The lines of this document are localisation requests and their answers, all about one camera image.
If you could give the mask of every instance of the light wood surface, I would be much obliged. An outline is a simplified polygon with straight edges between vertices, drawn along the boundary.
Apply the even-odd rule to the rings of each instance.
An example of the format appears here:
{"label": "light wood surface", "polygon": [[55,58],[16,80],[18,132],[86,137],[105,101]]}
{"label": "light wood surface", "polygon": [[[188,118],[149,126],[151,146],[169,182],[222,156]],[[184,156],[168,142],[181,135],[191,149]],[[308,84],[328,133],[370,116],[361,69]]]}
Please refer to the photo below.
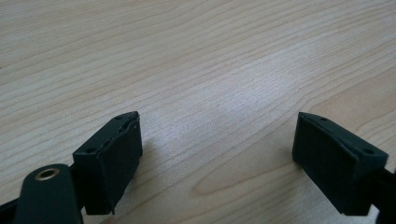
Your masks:
{"label": "light wood surface", "polygon": [[395,1],[7,0],[0,67],[0,203],[134,110],[144,155],[120,224],[374,223],[292,161],[299,111],[395,168]]}

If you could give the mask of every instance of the wooden table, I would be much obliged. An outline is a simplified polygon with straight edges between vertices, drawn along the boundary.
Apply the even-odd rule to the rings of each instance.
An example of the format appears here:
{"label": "wooden table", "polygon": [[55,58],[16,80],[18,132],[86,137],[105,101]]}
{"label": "wooden table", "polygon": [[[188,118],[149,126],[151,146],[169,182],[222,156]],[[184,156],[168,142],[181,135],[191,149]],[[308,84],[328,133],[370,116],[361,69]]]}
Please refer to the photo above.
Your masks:
{"label": "wooden table", "polygon": [[396,165],[395,1],[6,0],[0,67],[0,203],[134,110],[144,155],[116,223],[374,223],[292,161],[299,111]]}

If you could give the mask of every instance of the clamp jaw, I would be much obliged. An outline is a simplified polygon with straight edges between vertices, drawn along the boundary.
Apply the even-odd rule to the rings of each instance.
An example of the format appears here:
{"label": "clamp jaw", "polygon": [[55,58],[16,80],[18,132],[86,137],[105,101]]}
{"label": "clamp jaw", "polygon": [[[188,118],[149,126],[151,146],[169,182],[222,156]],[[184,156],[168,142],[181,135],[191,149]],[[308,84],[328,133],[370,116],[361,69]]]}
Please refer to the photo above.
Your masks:
{"label": "clamp jaw", "polygon": [[293,159],[347,216],[380,210],[377,223],[396,223],[396,175],[385,169],[388,154],[323,117],[300,113]]}
{"label": "clamp jaw", "polygon": [[73,153],[74,164],[52,164],[25,177],[21,197],[0,206],[0,223],[83,223],[112,212],[143,154],[139,114],[116,116]]}

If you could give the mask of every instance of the screw hole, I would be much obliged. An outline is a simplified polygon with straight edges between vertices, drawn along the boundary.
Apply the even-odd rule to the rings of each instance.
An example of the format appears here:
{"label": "screw hole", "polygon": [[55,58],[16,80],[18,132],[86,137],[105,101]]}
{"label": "screw hole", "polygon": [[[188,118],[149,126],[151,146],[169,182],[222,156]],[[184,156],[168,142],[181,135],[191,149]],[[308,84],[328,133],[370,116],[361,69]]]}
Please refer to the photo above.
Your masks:
{"label": "screw hole", "polygon": [[95,150],[96,150],[96,148],[89,147],[89,148],[87,148],[85,151],[86,151],[87,153],[93,153]]}
{"label": "screw hole", "polygon": [[48,179],[55,177],[57,174],[59,174],[59,172],[60,172],[59,169],[49,168],[47,170],[43,170],[40,173],[38,173],[35,176],[35,179],[39,180],[39,181],[48,180]]}
{"label": "screw hole", "polygon": [[367,154],[374,154],[374,152],[371,149],[364,149],[363,152]]}

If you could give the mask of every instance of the black mount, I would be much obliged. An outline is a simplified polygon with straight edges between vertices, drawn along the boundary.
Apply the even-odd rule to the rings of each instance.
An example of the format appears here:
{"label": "black mount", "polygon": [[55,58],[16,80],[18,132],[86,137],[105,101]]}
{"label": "black mount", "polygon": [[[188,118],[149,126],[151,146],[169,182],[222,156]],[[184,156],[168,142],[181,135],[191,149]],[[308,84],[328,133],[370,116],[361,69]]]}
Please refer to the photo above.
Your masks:
{"label": "black mount", "polygon": [[112,212],[142,156],[139,114],[116,116],[73,153],[74,164],[52,164],[25,177],[21,197],[0,206],[0,223],[83,223]]}
{"label": "black mount", "polygon": [[396,223],[396,175],[385,169],[388,154],[338,124],[300,113],[292,156],[347,216],[367,216],[371,204],[377,223]]}

